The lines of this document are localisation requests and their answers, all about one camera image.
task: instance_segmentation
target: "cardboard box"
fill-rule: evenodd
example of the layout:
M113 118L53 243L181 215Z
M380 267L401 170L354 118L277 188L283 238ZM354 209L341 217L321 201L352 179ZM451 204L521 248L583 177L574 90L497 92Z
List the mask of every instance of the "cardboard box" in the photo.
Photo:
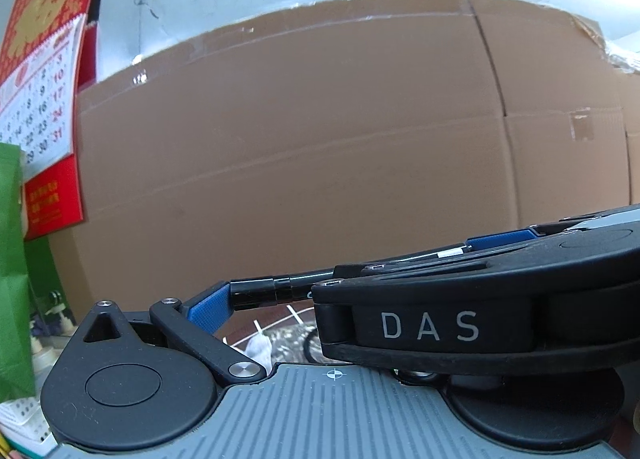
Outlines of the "cardboard box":
M50 237L60 277L79 317L146 309L628 204L619 86L574 17L513 0L206 33L79 95L87 221Z
M631 204L635 204L640 203L640 74L618 71L616 83L626 126Z

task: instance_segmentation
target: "circular cap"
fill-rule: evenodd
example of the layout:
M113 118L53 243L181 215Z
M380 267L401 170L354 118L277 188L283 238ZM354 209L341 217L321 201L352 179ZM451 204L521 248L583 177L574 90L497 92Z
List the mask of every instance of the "circular cap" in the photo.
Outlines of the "circular cap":
M229 367L229 373L236 378L251 378L260 372L260 365L253 362L237 362Z
M413 376L414 378L431 378L435 376L435 373L426 373L423 371L405 371L407 376Z
M591 246L604 246L608 243L624 239L633 233L633 230L588 230L581 232L579 237L560 244L561 248L591 248Z
M175 439L206 417L217 390L204 363L126 340L123 334L68 344L41 394L58 442L96 451L140 450Z
M509 378L491 391L451 384L447 399L480 433L528 450L561 451L607 439L625 392L613 369Z
M144 365L112 365L94 373L86 392L94 401L109 407L128 407L148 400L160 388L160 376Z

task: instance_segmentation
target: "calendar number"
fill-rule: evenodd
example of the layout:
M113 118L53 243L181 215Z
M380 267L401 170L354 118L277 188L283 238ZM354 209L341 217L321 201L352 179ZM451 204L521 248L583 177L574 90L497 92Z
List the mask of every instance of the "calendar number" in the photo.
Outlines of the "calendar number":
M58 89L53 93L53 99L58 101L63 98L63 91L65 90L64 86L58 87Z
M62 116L62 107L58 107L55 111L53 111L53 113L51 114L51 121L58 121L58 118L60 118L60 116Z
M51 139L54 143L62 139L62 127L59 127L55 131L51 132Z

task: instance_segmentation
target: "metal screw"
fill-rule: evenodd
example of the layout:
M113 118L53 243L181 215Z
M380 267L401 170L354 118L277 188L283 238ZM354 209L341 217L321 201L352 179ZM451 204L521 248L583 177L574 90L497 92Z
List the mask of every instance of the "metal screw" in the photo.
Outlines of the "metal screw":
M425 373L423 371L406 371L404 374L407 376L413 376L414 378L427 379L435 376L436 373Z
M440 378L439 374L423 371L398 371L396 375L400 380L412 385L430 385Z
M229 374L236 378L251 378L260 372L260 365L254 362L236 362L229 367Z

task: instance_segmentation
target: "white line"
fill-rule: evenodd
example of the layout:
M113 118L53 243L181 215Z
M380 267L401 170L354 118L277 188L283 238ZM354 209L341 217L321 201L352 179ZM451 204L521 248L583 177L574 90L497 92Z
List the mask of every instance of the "white line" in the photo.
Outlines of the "white line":
M306 309L303 309L302 311L298 311L298 314L303 314L303 313L305 313L307 311L311 311L312 309L313 309L312 307L308 307ZM289 316L286 316L284 318L281 318L280 320L276 320L274 323L269 324L268 326L265 326L262 330L266 331L267 329L271 329L272 327L274 327L274 326L276 326L276 325L288 320L289 318L293 318L293 315L289 315ZM236 343L232 344L232 347L239 346L241 343L246 342L247 340L251 339L252 337L256 336L257 334L258 333L256 331L255 333L251 333L249 336L245 336L244 338L238 340Z
M298 316L296 310L293 309L289 304L287 304L287 309L289 309L289 311L291 312L292 317L296 319L296 322L298 322L299 324L304 324L304 322L302 322L302 318Z

